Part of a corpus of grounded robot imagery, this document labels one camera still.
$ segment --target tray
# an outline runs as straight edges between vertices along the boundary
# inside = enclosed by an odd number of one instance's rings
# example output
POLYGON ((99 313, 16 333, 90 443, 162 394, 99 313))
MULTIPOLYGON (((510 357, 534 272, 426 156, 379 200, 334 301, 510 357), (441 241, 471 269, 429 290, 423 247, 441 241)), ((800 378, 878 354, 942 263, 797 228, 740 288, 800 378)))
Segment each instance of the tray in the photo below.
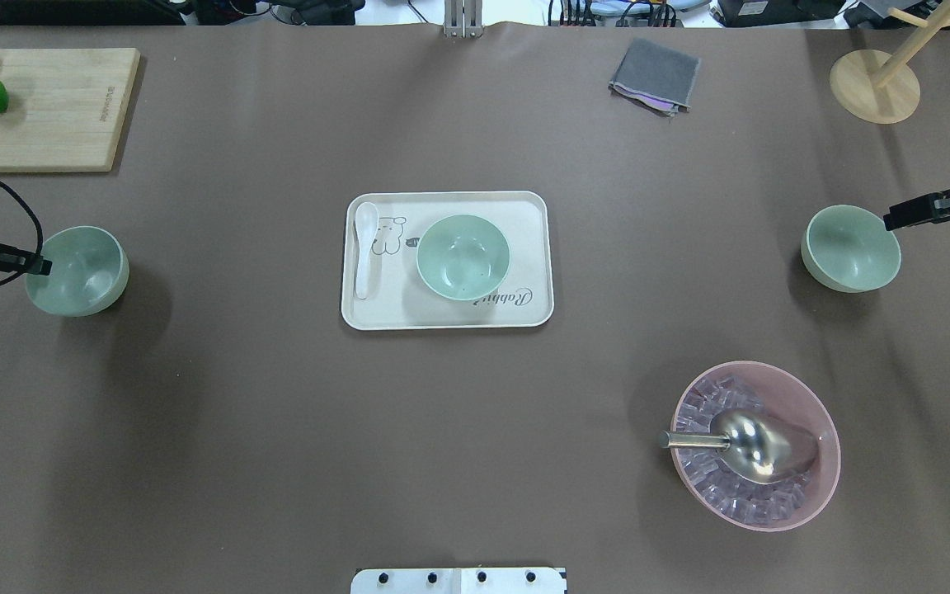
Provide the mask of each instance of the tray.
POLYGON ((358 330, 508 328, 544 323, 555 309, 548 210, 530 191, 366 193, 346 211, 340 312, 358 330), (369 298, 354 295, 358 237, 354 213, 362 202, 380 211, 369 267, 369 298), (440 297, 416 270, 419 237, 438 219, 478 215, 508 239, 512 261, 501 288, 474 301, 440 297))

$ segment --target folded towel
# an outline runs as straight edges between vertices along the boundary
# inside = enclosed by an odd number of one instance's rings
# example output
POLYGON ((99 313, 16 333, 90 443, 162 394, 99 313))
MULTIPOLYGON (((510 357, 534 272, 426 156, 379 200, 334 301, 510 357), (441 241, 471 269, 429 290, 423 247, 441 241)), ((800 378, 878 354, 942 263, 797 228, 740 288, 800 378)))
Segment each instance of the folded towel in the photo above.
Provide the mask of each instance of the folded towel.
POLYGON ((690 108, 691 89, 702 60, 676 49, 633 39, 610 87, 665 116, 690 108))

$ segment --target green bowl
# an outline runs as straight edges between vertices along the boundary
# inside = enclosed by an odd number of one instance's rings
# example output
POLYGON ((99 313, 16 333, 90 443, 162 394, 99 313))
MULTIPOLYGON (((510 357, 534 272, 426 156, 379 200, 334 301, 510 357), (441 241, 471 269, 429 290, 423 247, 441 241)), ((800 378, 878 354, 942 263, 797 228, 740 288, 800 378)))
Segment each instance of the green bowl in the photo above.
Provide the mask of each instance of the green bowl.
POLYGON ((72 227, 42 245, 53 262, 49 276, 27 275, 27 296, 36 308, 56 316, 89 316, 113 304, 127 286, 127 253, 112 233, 72 227))
POLYGON ((808 221, 802 260, 816 281, 842 293, 889 285, 901 270, 901 244, 877 214, 838 204, 808 221))
POLYGON ((416 267, 425 285, 446 299, 486 297, 505 280, 508 240, 496 225, 472 214, 438 221, 417 244, 416 267))

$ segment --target wooden cutting board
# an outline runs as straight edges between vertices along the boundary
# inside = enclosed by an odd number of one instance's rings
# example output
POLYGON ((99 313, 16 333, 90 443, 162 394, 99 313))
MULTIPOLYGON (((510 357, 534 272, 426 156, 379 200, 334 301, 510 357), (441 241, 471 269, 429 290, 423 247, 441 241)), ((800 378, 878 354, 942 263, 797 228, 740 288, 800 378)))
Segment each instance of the wooden cutting board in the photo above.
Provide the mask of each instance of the wooden cutting board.
POLYGON ((0 172, 109 172, 139 51, 0 49, 0 172))

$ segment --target wooden stand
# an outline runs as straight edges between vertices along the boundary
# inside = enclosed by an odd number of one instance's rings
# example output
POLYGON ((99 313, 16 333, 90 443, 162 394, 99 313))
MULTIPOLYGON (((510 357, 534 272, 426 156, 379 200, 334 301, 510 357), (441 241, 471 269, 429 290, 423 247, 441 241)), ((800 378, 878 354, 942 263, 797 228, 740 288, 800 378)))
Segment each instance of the wooden stand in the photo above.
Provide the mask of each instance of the wooden stand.
POLYGON ((919 106, 919 79, 908 61, 929 40, 950 26, 950 0, 943 0, 928 19, 890 8, 890 16, 919 27, 890 55, 877 49, 857 49, 834 63, 830 69, 830 90, 841 106, 861 120, 875 124, 896 124, 919 106))

